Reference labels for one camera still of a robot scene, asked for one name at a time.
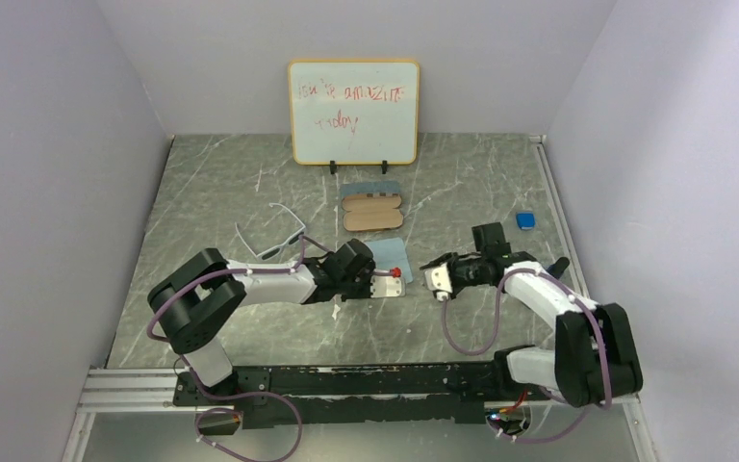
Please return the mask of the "light blue cloth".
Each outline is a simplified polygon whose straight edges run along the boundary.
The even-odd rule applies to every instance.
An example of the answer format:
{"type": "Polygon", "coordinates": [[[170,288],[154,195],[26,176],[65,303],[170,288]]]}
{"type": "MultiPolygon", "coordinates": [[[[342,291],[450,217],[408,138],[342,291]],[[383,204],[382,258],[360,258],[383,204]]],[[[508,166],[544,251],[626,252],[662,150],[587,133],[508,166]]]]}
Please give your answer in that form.
{"type": "Polygon", "coordinates": [[[414,280],[405,243],[401,238],[389,238],[366,242],[373,254],[373,260],[378,270],[389,271],[398,268],[404,282],[409,284],[414,280]]]}

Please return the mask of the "plaid glasses case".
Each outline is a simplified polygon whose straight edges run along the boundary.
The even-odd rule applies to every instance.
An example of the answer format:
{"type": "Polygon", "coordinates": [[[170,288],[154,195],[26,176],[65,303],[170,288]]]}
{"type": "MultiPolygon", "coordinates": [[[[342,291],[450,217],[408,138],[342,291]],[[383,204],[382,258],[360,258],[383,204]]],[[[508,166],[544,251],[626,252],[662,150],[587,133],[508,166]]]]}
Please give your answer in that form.
{"type": "Polygon", "coordinates": [[[396,193],[352,194],[342,201],[343,225],[349,232],[397,229],[403,224],[402,198],[396,193]]]}

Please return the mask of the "blue glasses case green lining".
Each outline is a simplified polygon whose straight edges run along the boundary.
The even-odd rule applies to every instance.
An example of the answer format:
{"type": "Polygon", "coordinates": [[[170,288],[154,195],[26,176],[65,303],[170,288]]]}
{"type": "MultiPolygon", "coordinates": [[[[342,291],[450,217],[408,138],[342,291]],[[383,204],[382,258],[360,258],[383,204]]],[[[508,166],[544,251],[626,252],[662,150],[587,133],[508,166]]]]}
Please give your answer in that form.
{"type": "Polygon", "coordinates": [[[341,184],[339,188],[340,200],[355,194],[400,194],[400,184],[395,180],[369,181],[341,184]]]}

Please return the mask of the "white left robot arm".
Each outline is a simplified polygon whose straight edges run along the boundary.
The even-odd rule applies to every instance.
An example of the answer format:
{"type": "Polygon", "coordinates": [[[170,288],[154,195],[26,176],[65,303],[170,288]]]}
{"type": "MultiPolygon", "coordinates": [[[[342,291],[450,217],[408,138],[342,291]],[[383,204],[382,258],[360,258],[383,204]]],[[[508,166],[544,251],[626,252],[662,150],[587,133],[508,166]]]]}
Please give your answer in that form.
{"type": "Polygon", "coordinates": [[[147,301],[154,312],[147,336],[169,344],[198,377],[209,402],[229,401],[237,390],[233,365],[217,334],[241,307],[297,305],[371,295],[376,263],[371,250],[352,239],[321,256],[294,263],[248,265],[206,248],[157,285],[147,301]]]}

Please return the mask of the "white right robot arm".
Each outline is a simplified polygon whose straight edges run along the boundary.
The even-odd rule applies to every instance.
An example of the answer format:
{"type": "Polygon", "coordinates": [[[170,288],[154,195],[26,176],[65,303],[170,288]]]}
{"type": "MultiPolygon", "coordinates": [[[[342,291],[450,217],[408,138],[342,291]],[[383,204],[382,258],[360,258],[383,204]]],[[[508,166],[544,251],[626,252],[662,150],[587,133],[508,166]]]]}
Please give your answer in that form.
{"type": "Polygon", "coordinates": [[[644,378],[626,310],[598,303],[561,280],[569,259],[549,267],[515,251],[498,222],[472,228],[475,250],[445,253],[421,266],[426,288],[446,309],[463,290],[492,286],[551,328],[553,347],[514,346],[496,352],[490,384],[500,398],[528,387],[554,392],[570,406],[606,406],[641,391],[644,378]]]}

